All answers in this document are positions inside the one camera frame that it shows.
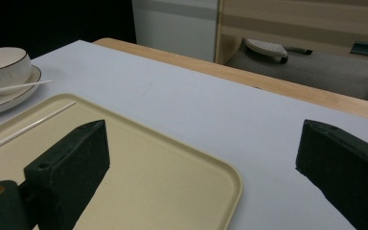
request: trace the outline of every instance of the beige tray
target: beige tray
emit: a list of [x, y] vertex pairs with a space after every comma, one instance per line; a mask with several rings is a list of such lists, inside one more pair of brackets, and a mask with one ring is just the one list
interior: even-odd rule
[[242, 193], [228, 164], [73, 95], [58, 95], [0, 126], [0, 140], [77, 102], [0, 147], [0, 180], [74, 127], [105, 119], [111, 165], [75, 229], [226, 229]]

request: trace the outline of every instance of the white chopstick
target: white chopstick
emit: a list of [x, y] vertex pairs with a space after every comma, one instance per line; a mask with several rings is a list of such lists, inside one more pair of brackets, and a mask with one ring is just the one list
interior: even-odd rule
[[18, 137], [18, 136], [22, 135], [23, 133], [27, 132], [28, 130], [30, 130], [30, 129], [32, 129], [32, 128], [34, 128], [34, 127], [38, 126], [38, 125], [40, 125], [41, 123], [43, 123], [43, 122], [45, 122], [45, 121], [49, 120], [50, 118], [52, 118], [52, 117], [54, 117], [54, 116], [58, 115], [60, 112], [62, 112], [62, 111], [64, 111], [65, 109], [67, 109], [67, 108], [69, 108], [69, 107], [73, 106], [74, 104], [76, 104], [76, 102], [71, 102], [71, 103], [69, 103], [68, 105], [66, 105], [66, 106], [64, 106], [64, 107], [62, 107], [62, 108], [60, 108], [60, 109], [58, 109], [58, 110], [56, 110], [56, 111], [54, 111], [54, 112], [50, 113], [49, 115], [47, 115], [47, 116], [43, 117], [42, 119], [38, 120], [37, 122], [34, 122], [34, 123], [32, 123], [31, 125], [25, 126], [25, 127], [23, 127], [22, 129], [20, 129], [20, 130], [18, 130], [17, 132], [15, 132], [14, 134], [12, 134], [12, 135], [10, 135], [10, 136], [8, 136], [8, 137], [6, 137], [6, 138], [4, 138], [4, 139], [0, 140], [0, 147], [1, 147], [1, 146], [3, 146], [3, 145], [5, 145], [5, 144], [6, 144], [6, 143], [8, 143], [9, 141], [13, 140], [14, 138], [16, 138], [16, 137]]
[[37, 84], [48, 83], [48, 82], [51, 82], [51, 80], [43, 80], [43, 81], [38, 81], [38, 82], [33, 82], [33, 83], [25, 83], [25, 84], [18, 84], [18, 85], [12, 85], [12, 86], [7, 86], [7, 87], [2, 87], [2, 88], [0, 88], [0, 92], [4, 92], [4, 91], [8, 91], [8, 90], [13, 90], [13, 89], [17, 89], [17, 88], [23, 88], [23, 87], [33, 86], [33, 85], [37, 85]]

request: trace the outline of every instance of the white plate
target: white plate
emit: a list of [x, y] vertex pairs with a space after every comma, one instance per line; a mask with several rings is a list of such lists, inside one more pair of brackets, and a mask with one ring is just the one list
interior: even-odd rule
[[[40, 81], [40, 78], [41, 71], [37, 67], [33, 66], [32, 74], [25, 83], [38, 82]], [[0, 112], [3, 112], [17, 106], [18, 104], [23, 103], [26, 99], [32, 96], [37, 88], [38, 85], [33, 85], [31, 87], [21, 88], [18, 91], [8, 95], [0, 95]]]

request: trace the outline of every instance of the bowl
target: bowl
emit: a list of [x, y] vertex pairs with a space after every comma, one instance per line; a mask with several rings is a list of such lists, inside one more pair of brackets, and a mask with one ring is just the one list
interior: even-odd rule
[[20, 48], [0, 48], [0, 87], [24, 83], [33, 68], [28, 53]]

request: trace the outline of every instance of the wooden table edge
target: wooden table edge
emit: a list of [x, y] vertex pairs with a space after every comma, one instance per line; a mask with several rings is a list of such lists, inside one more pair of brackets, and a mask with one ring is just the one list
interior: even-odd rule
[[93, 43], [143, 58], [154, 59], [221, 79], [263, 89], [265, 91], [287, 96], [293, 99], [312, 104], [319, 104], [328, 108], [368, 118], [368, 101], [361, 99], [356, 99], [285, 80], [277, 80], [264, 75], [254, 74], [192, 57], [184, 57], [113, 38], [101, 38]]

